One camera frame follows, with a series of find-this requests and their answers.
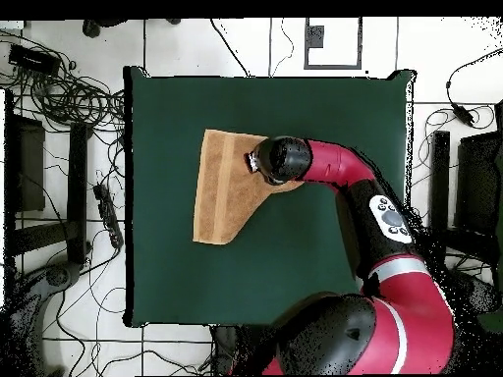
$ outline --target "dark green table surface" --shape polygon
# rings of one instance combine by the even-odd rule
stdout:
[[[229,244],[192,242],[200,145],[215,129],[354,146],[403,197],[412,73],[387,81],[131,72],[134,325],[265,324],[313,293],[356,290],[334,195],[321,185],[269,197]]]

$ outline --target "floor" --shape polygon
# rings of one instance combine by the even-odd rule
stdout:
[[[357,31],[355,22],[337,19],[311,18],[312,26],[325,26],[326,43],[323,49],[333,48],[334,53],[318,51],[309,54],[317,65],[341,65],[354,59]],[[418,72],[414,91],[414,161],[419,162],[418,150],[424,139],[424,124],[428,116],[448,107],[445,82],[459,66],[502,46],[502,24],[488,18],[363,18],[363,55],[360,70],[304,70],[305,19],[269,18],[244,20],[215,20],[232,49],[235,50],[247,72],[252,76],[266,77],[341,77],[369,76],[386,78],[397,69]],[[243,69],[213,30],[209,20],[182,20],[171,26],[165,20],[127,21],[117,27],[105,28],[99,37],[87,38],[82,33],[82,21],[29,22],[22,35],[52,49],[65,52],[77,63],[75,73],[92,77],[108,85],[112,92],[123,88],[122,68],[142,66],[151,76],[225,76],[241,77]],[[337,39],[345,38],[351,46],[341,46]],[[7,63],[8,47],[0,43],[0,71],[12,71]],[[451,96],[453,101],[465,103],[469,109],[480,105],[493,105],[503,99],[503,59],[499,56],[468,66],[453,77]],[[34,117],[29,111],[32,102],[23,96],[18,111]],[[478,126],[490,122],[490,112],[480,110]],[[436,114],[429,121],[441,123],[445,116]],[[44,121],[49,132],[51,128]],[[430,133],[434,127],[428,127]],[[456,163],[459,139],[484,131],[494,131],[495,123],[486,130],[477,131],[458,121],[446,124],[442,129],[451,132],[451,160]],[[102,134],[105,142],[115,139],[114,132]],[[58,159],[68,154],[66,134],[47,133],[44,186],[51,195],[61,216],[66,215],[66,178],[68,163]],[[89,141],[88,179],[92,183],[108,172],[110,163],[107,146],[96,137]],[[116,164],[123,168],[119,157]],[[413,187],[412,203],[421,215],[427,212],[428,170],[413,170],[412,182],[421,180]],[[451,169],[451,210],[454,209],[456,168]],[[124,184],[114,179],[111,190],[117,215],[124,224]],[[92,192],[87,203],[88,239],[102,230],[97,205]],[[54,211],[48,204],[44,212],[25,213],[20,216],[18,227],[55,221]],[[113,249],[105,233],[98,234],[94,242],[92,264],[108,259]],[[17,265],[25,273],[45,264],[64,249],[55,244],[20,256]],[[490,281],[490,276],[479,275]],[[93,294],[89,284],[96,281]],[[122,253],[106,268],[82,277],[66,295],[61,323],[63,327],[84,341],[83,359],[73,375],[96,376],[90,366],[91,354],[100,346],[98,368],[104,376],[153,376],[169,375],[183,365],[201,365],[211,349],[208,327],[187,325],[147,325],[144,328],[126,328],[122,322],[125,291],[125,255]],[[50,366],[64,365],[66,374],[74,366],[82,352],[82,346],[66,336],[55,324],[55,314],[61,304],[61,296],[50,301],[47,308],[43,333],[44,353]],[[108,311],[101,309],[98,302]],[[183,369],[176,375],[188,374]]]

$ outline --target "towel fold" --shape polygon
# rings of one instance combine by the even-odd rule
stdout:
[[[204,132],[194,210],[194,242],[231,242],[267,196],[302,184],[289,182],[276,187],[267,184],[261,174],[250,173],[245,154],[265,139],[260,135]]]

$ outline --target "red robot arm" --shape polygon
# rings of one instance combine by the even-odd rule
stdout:
[[[249,162],[271,184],[296,180],[333,189],[361,292],[300,311],[263,374],[441,372],[454,344],[452,312],[406,219],[360,156],[338,144],[282,136],[261,143]]]

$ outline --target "black border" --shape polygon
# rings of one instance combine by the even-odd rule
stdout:
[[[127,327],[134,327],[133,311],[135,310],[135,248],[133,242],[133,79],[132,67],[124,67],[124,165],[125,165],[125,223],[124,240],[126,243],[126,310],[123,323]]]
[[[4,304],[10,301],[14,294],[16,281],[15,232],[16,211],[18,209],[18,169],[15,165],[20,160],[19,147],[13,144],[15,139],[14,126],[14,93],[5,91],[5,128],[4,128]]]

